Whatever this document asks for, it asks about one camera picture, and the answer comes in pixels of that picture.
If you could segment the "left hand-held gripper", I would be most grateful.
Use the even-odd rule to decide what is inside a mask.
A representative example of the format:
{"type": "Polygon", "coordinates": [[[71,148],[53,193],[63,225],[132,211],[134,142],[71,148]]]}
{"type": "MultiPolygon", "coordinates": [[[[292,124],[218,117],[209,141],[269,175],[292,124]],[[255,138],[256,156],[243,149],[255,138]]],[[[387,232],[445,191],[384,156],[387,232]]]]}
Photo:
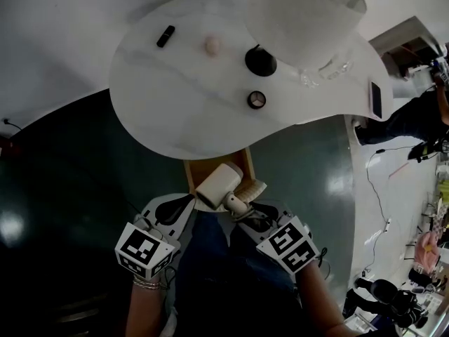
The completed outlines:
{"type": "Polygon", "coordinates": [[[115,247],[119,265],[144,280],[157,276],[180,251],[179,238],[194,205],[192,194],[153,198],[119,237],[115,247]]]}

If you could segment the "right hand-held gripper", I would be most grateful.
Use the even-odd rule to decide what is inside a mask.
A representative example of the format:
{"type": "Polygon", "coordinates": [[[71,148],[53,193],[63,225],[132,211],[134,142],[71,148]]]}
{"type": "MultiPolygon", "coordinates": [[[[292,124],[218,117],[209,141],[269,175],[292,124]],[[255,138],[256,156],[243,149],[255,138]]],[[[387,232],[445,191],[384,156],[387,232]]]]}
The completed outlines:
{"type": "Polygon", "coordinates": [[[292,218],[284,205],[252,203],[252,207],[255,217],[237,225],[258,244],[256,249],[260,253],[277,262],[288,274],[295,275],[319,255],[300,219],[292,218]],[[272,228],[278,230],[267,238],[267,231],[272,228]]]}

